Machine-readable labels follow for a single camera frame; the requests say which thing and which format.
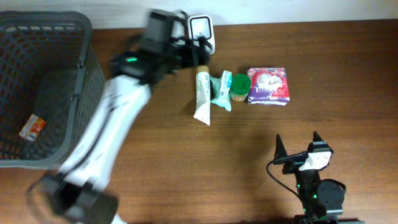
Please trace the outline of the small teal tissue pack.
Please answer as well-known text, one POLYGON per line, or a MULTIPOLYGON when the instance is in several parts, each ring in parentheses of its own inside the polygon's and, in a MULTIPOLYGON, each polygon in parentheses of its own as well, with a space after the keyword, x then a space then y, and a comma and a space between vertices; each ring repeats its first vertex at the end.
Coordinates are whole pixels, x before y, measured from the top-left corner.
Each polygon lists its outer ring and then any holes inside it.
POLYGON ((220 90, 219 90, 220 98, 226 100, 229 97, 231 83, 232 83, 232 73, 230 71, 224 70, 220 79, 220 90))

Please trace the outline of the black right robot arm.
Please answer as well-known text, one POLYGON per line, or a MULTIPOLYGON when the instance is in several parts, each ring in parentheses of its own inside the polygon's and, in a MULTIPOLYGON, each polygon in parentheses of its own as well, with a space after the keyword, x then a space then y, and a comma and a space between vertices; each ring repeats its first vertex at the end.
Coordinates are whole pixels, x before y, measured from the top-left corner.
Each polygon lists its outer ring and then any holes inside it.
POLYGON ((303 206, 303 214, 294 223, 338 223, 343 214, 345 184, 333 179, 321 179, 320 171, 330 165, 333 149, 317 132, 306 151, 288 155, 280 135, 276 136, 272 165, 282 165, 284 175, 293 174, 296 180, 294 195, 303 206))

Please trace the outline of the mint green wipes pack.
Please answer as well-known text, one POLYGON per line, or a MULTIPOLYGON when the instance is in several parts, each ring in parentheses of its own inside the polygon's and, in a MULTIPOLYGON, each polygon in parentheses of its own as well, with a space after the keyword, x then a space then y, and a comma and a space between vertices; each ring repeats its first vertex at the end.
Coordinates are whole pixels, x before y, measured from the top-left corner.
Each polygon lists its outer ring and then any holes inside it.
POLYGON ((230 112, 231 111, 230 96, 226 100, 219 97, 220 79, 221 78, 210 77, 214 92, 214 98, 211 100, 211 103, 216 104, 224 108, 226 111, 230 112))

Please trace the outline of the small orange white packet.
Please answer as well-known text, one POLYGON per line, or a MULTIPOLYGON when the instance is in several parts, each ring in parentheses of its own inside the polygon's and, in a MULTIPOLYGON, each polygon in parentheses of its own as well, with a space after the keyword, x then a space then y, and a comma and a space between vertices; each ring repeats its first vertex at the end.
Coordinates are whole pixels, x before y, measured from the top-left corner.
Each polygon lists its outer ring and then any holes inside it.
POLYGON ((19 132, 19 136, 25 140, 34 142, 45 125, 45 120, 32 114, 19 132))

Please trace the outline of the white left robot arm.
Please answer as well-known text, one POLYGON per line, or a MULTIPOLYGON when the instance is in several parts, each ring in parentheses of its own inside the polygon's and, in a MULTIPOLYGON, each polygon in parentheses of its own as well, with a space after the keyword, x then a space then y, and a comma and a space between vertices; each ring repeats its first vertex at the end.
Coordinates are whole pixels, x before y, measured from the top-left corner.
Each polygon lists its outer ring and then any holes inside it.
POLYGON ((56 217, 68 223, 121 223, 118 198, 105 188, 134 120, 166 74, 205 65, 214 52, 210 16, 150 12, 143 33, 111 60, 112 77, 72 153, 58 171, 34 182, 56 217))

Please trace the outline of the white shampoo tube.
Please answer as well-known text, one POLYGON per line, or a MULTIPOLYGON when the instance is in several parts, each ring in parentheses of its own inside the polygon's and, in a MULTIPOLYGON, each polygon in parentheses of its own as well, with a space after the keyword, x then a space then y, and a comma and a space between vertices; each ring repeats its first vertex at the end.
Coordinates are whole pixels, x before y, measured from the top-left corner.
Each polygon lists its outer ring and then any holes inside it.
POLYGON ((210 125, 210 74, 207 66, 197 67, 196 75, 196 110, 193 117, 210 125))

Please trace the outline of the green lid jar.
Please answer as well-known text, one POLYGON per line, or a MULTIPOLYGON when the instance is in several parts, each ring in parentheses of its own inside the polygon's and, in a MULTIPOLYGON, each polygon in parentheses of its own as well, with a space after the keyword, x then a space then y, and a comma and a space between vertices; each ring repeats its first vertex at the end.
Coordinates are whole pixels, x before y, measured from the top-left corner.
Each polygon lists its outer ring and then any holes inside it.
POLYGON ((230 98, 234 101, 244 101, 251 89, 251 79, 245 74, 237 74, 232 78, 230 98))

